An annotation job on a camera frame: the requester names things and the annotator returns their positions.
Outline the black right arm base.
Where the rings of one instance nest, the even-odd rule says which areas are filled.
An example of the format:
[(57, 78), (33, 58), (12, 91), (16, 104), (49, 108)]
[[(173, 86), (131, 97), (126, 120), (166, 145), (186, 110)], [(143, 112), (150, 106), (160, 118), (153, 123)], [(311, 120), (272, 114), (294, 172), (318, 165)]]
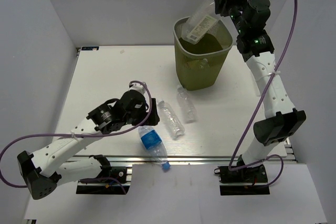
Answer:
[(268, 177), (264, 165), (230, 171), (228, 166), (214, 169), (219, 177), (221, 196), (269, 195)]

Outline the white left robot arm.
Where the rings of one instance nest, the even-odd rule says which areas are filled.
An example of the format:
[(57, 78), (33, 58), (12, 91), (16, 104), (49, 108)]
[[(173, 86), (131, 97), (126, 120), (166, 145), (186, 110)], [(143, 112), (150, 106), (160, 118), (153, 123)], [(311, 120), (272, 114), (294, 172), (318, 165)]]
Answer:
[(147, 102), (141, 91), (129, 90), (120, 99), (110, 99), (89, 112), (69, 136), (33, 153), (21, 152), (17, 156), (19, 169), (32, 198), (42, 199), (58, 186), (77, 180), (113, 180), (112, 167), (103, 155), (91, 155), (84, 161), (68, 160), (104, 134), (125, 125), (155, 126), (159, 121), (156, 100)]

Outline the square bottle yellow label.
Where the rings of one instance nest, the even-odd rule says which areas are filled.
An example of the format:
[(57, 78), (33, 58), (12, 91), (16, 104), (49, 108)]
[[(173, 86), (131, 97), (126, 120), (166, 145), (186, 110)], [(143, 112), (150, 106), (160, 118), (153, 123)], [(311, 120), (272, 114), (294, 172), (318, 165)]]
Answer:
[(195, 45), (218, 22), (214, 0), (205, 0), (182, 26), (182, 39)]

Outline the blue label water bottle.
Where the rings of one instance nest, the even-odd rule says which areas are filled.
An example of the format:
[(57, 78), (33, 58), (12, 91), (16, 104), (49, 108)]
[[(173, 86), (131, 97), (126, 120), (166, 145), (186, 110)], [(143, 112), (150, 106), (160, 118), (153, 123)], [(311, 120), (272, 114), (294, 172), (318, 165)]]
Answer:
[(167, 158), (165, 145), (156, 130), (152, 126), (140, 126), (138, 133), (147, 153), (167, 172), (171, 168), (171, 165)]

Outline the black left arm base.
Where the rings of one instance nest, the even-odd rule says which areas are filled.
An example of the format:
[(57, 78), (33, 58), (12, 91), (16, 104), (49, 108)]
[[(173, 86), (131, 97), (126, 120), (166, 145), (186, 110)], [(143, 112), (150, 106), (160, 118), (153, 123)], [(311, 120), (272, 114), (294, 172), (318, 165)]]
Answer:
[(125, 195), (130, 189), (132, 165), (111, 165), (109, 177), (93, 179), (87, 183), (79, 181), (76, 187), (77, 195)]

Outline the clear bottle white cap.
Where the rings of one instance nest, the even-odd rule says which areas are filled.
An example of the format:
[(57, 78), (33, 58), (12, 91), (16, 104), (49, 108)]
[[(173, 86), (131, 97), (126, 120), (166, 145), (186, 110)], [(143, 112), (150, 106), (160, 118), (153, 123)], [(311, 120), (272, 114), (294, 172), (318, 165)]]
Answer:
[(199, 71), (205, 70), (210, 67), (209, 61), (206, 58), (202, 59), (189, 59), (185, 64), (184, 67), (188, 70), (192, 71)]

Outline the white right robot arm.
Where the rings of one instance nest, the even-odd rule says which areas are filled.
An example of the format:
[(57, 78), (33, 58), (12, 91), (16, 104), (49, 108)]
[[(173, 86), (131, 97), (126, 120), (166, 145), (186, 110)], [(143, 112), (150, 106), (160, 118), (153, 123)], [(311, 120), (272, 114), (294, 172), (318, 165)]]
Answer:
[(243, 133), (250, 127), (254, 138), (248, 149), (238, 158), (238, 177), (247, 182), (256, 175), (255, 167), (281, 142), (292, 136), (303, 124), (305, 111), (297, 110), (284, 87), (275, 59), (275, 49), (265, 30), (270, 16), (269, 0), (214, 0), (215, 13), (229, 17), (237, 32), (237, 48), (252, 72), (260, 100)]

